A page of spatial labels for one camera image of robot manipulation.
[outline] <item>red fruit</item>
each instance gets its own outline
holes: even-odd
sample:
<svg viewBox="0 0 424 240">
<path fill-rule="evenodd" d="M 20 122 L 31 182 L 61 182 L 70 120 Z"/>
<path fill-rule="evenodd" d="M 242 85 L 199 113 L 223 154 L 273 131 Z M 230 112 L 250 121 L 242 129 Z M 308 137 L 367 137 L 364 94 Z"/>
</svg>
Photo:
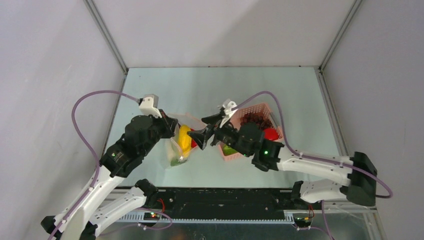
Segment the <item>red fruit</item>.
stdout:
<svg viewBox="0 0 424 240">
<path fill-rule="evenodd" d="M 265 136 L 263 136 L 263 137 L 265 139 L 270 140 L 270 141 L 275 141 L 275 140 L 280 138 L 277 130 L 275 130 L 274 128 L 267 128 L 267 129 L 263 130 L 263 132 L 265 133 Z"/>
<path fill-rule="evenodd" d="M 195 148 L 195 147 L 197 147 L 198 146 L 198 144 L 192 139 L 191 140 L 191 148 L 193 149 L 193 148 Z"/>
</svg>

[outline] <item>metal frame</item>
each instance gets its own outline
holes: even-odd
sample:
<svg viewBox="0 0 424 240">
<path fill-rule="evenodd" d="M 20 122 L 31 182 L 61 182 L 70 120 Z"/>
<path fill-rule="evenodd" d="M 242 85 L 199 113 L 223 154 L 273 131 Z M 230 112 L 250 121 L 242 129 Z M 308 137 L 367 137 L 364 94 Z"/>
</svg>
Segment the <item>metal frame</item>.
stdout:
<svg viewBox="0 0 424 240">
<path fill-rule="evenodd" d="M 124 59 L 121 53 L 119 52 L 118 47 L 114 39 L 112 38 L 111 33 L 106 27 L 105 21 L 103 20 L 102 15 L 100 15 L 100 12 L 97 9 L 96 4 L 94 3 L 94 0 L 84 0 L 84 3 L 87 6 L 87 9 L 90 12 L 91 16 L 93 17 L 95 24 L 100 30 L 101 35 L 104 37 L 104 40 L 106 41 L 107 45 L 112 51 L 113 56 L 118 61 L 118 64 L 120 68 L 122 69 L 123 74 L 126 75 L 128 73 L 128 67 L 125 64 Z"/>
<path fill-rule="evenodd" d="M 347 13 L 347 16 L 344 18 L 343 23 L 341 24 L 340 28 L 337 31 L 337 34 L 335 35 L 330 48 L 328 49 L 327 53 L 324 56 L 324 59 L 321 62 L 321 65 L 319 65 L 319 68 L 324 70 L 327 66 L 327 64 L 330 61 L 330 58 L 332 57 L 337 45 L 339 45 L 340 40 L 342 39 L 343 35 L 346 32 L 346 29 L 351 24 L 352 19 L 356 15 L 359 7 L 361 6 L 362 2 L 364 0 L 355 0 L 355 2 L 352 4 L 352 6 L 349 9 L 349 12 Z"/>
<path fill-rule="evenodd" d="M 316 77 L 318 80 L 318 84 L 322 93 L 322 97 L 324 100 L 324 104 L 327 110 L 327 114 L 330 120 L 330 125 L 333 130 L 334 137 L 336 139 L 337 148 L 340 155 L 349 155 L 349 150 L 347 147 L 347 143 L 345 138 L 343 137 L 342 128 L 340 126 L 339 118 L 337 116 L 335 105 L 332 101 L 328 86 L 325 81 L 324 77 L 324 69 L 326 68 L 328 62 L 330 61 L 333 53 L 335 52 L 337 46 L 339 45 L 342 37 L 346 33 L 346 30 L 350 23 L 352 22 L 352 19 L 356 15 L 358 9 L 362 5 L 363 0 L 355 0 L 352 4 L 347 16 L 344 18 L 339 30 L 337 31 L 336 36 L 334 37 L 333 41 L 331 42 L 331 45 L 329 49 L 327 50 L 321 64 L 319 66 L 315 67 Z M 122 72 L 124 75 L 128 73 L 128 67 L 125 64 L 125 61 L 118 50 L 118 47 L 113 40 L 101 14 L 99 13 L 99 10 L 94 2 L 94 0 L 84 0 L 84 3 L 86 4 L 91 16 L 93 17 L 96 25 L 98 26 L 102 36 L 104 37 L 107 45 L 109 46 L 110 50 L 112 51 L 113 56 L 117 60 L 119 66 L 121 67 Z M 124 77 L 124 80 L 122 81 L 122 87 L 124 86 L 126 76 Z M 117 109 L 119 100 L 115 106 L 115 111 Z M 105 201 L 102 203 L 102 206 L 108 204 L 109 202 L 115 200 L 118 198 L 123 191 L 126 191 L 124 189 L 115 189 L 112 191 L 108 197 L 105 199 Z M 355 213 L 362 213 L 364 220 L 368 222 L 367 224 L 367 230 L 368 234 L 371 240 L 386 240 L 387 237 L 385 235 L 385 232 L 382 227 L 382 223 L 378 214 L 378 211 L 375 207 L 363 207 L 358 206 L 353 203 L 350 203 L 348 201 L 330 201 L 325 203 L 326 206 L 326 213 L 329 214 L 337 214 L 337 213 L 348 213 L 348 214 L 355 214 Z M 285 210 L 285 213 L 292 215 L 296 213 L 306 213 L 305 210 L 294 210 L 289 209 Z"/>
</svg>

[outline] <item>plastic basket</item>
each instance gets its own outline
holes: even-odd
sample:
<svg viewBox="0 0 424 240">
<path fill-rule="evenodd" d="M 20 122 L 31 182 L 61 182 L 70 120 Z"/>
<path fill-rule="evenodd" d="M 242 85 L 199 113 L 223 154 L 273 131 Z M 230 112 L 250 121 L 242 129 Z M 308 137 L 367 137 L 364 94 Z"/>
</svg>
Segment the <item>plastic basket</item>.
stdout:
<svg viewBox="0 0 424 240">
<path fill-rule="evenodd" d="M 239 130 L 241 126 L 240 118 L 243 117 L 245 114 L 249 114 L 249 113 L 258 114 L 259 116 L 262 116 L 264 119 L 269 119 L 272 123 L 272 128 L 277 131 L 279 136 L 279 139 L 277 139 L 276 142 L 281 142 L 283 140 L 283 130 L 281 126 L 276 124 L 273 111 L 271 110 L 270 106 L 266 102 L 239 109 L 238 111 L 235 112 L 235 114 L 232 116 L 232 118 L 229 121 L 232 123 L 234 128 Z M 223 146 L 224 146 L 224 143 L 218 144 L 219 153 L 221 153 L 221 156 L 224 159 L 224 161 L 230 161 L 233 159 L 243 157 L 243 155 L 238 152 L 225 156 L 222 149 Z"/>
</svg>

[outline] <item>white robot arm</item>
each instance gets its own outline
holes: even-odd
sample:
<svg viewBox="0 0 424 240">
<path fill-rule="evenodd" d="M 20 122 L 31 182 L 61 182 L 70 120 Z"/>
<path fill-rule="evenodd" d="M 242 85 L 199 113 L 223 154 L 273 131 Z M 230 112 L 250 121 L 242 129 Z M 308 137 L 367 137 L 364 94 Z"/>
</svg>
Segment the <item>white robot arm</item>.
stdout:
<svg viewBox="0 0 424 240">
<path fill-rule="evenodd" d="M 160 139 L 174 136 L 178 121 L 157 109 L 157 105 L 158 97 L 153 94 L 145 95 L 140 100 L 139 109 L 144 115 L 135 116 L 125 127 L 121 138 L 106 150 L 99 161 L 98 175 L 93 174 L 75 200 L 63 212 L 42 220 L 41 225 L 46 232 L 60 239 L 76 210 L 82 210 L 83 224 L 87 224 L 83 234 L 98 236 L 114 221 L 149 202 L 157 189 L 144 179 L 121 198 L 98 209 L 108 194 L 142 163 Z"/>
</svg>

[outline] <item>gray wall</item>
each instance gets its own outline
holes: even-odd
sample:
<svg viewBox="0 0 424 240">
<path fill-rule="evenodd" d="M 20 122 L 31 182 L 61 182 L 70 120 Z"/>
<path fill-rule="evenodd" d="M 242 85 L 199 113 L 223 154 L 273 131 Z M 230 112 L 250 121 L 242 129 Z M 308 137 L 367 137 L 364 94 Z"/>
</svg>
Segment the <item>gray wall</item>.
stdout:
<svg viewBox="0 0 424 240">
<path fill-rule="evenodd" d="M 350 150 L 394 191 L 377 201 L 388 239 L 423 239 L 424 1 L 364 1 L 324 75 Z"/>
<path fill-rule="evenodd" d="M 123 74 L 82 0 L 2 1 L 0 35 L 0 239 L 47 239 L 40 221 L 94 170 L 71 122 L 74 102 L 119 90 Z M 93 97 L 77 110 L 98 154 L 116 100 Z"/>
</svg>

